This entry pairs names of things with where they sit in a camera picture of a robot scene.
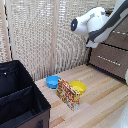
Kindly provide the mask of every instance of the bamboo blind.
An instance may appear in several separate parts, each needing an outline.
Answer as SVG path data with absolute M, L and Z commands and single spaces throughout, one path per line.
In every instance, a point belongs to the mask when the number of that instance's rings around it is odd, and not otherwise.
M 3 1 L 0 1 L 0 63 L 11 60 Z
M 86 39 L 70 30 L 71 21 L 112 0 L 6 0 L 13 59 L 34 80 L 85 63 Z
M 49 75 L 53 0 L 6 0 L 13 59 L 34 80 Z

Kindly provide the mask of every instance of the blue bowl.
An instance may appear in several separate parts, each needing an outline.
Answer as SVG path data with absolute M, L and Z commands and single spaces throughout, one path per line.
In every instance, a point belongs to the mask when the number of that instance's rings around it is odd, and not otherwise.
M 48 76 L 46 78 L 46 83 L 49 88 L 56 89 L 58 86 L 58 80 L 61 79 L 58 76 Z

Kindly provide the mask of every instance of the drawer handle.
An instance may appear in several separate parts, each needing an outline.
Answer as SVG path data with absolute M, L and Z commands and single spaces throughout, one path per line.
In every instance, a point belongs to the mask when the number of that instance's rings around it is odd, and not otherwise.
M 119 64 L 119 63 L 117 63 L 117 62 L 114 62 L 114 61 L 111 61 L 111 60 L 108 60 L 108 59 L 106 59 L 106 58 L 104 58 L 104 57 L 102 57 L 102 56 L 97 56 L 98 58 L 100 58 L 100 59 L 103 59 L 103 60 L 106 60 L 106 61 L 108 61 L 108 62 L 110 62 L 110 63 L 113 63 L 113 64 L 115 64 L 115 65 L 118 65 L 118 66 L 120 66 L 121 64 Z

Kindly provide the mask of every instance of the yellow bowl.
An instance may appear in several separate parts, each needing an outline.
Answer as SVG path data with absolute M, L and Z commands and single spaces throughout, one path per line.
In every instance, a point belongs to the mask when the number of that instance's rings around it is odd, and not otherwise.
M 71 81 L 69 84 L 78 90 L 81 94 L 83 94 L 86 89 L 86 85 L 80 81 Z

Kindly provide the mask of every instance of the box handle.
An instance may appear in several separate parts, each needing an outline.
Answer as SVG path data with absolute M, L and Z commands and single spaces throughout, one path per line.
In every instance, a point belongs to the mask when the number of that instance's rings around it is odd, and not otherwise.
M 43 120 L 38 122 L 38 128 L 43 128 Z

